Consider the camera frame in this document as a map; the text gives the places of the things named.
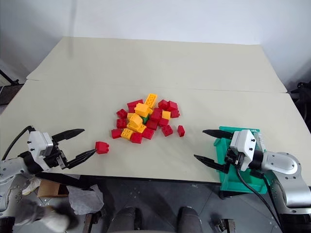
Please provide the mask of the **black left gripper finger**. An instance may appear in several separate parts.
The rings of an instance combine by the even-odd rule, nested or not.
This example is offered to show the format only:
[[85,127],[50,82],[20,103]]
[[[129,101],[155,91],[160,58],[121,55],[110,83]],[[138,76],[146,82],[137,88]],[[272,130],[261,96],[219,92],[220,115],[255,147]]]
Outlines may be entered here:
[[71,169],[88,160],[97,150],[88,150],[77,155],[73,160],[65,163],[65,168]]
[[79,135],[80,133],[84,132],[84,129],[72,129],[72,130],[67,130],[58,134],[55,134],[52,136],[52,140],[54,142],[60,142],[63,140],[69,140],[77,135]]

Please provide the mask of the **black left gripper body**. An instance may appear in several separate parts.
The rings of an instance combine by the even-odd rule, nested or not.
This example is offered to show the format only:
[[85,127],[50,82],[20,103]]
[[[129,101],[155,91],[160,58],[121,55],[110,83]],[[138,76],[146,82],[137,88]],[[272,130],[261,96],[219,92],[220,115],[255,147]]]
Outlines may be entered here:
[[65,157],[63,151],[59,149],[58,142],[56,142],[55,140],[52,140],[52,142],[53,147],[50,154],[44,158],[45,163],[48,165],[49,168],[57,166],[61,167],[61,169],[67,168],[67,158]]

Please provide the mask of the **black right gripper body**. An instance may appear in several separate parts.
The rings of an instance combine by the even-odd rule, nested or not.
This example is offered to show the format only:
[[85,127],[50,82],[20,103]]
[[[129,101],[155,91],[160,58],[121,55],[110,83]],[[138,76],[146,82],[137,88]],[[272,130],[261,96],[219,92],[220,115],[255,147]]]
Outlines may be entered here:
[[242,152],[234,152],[231,148],[229,148],[226,152],[224,161],[226,165],[230,164],[238,170],[241,170],[244,162],[244,154]]

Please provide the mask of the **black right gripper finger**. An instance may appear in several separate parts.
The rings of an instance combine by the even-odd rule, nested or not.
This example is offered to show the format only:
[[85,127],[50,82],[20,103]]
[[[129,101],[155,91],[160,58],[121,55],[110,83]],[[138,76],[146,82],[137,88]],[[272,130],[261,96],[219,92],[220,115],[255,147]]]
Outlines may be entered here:
[[233,138],[233,133],[222,131],[222,130],[203,130],[203,133],[215,137],[215,138],[225,138],[231,140]]
[[210,167],[212,169],[218,170],[222,173],[228,173],[229,172],[229,168],[230,168],[230,163],[225,163],[225,164],[219,164],[216,163],[214,160],[204,157],[204,156],[200,156],[200,155],[194,155],[194,157],[199,160],[201,163],[203,163],[204,165],[206,165],[207,167]]

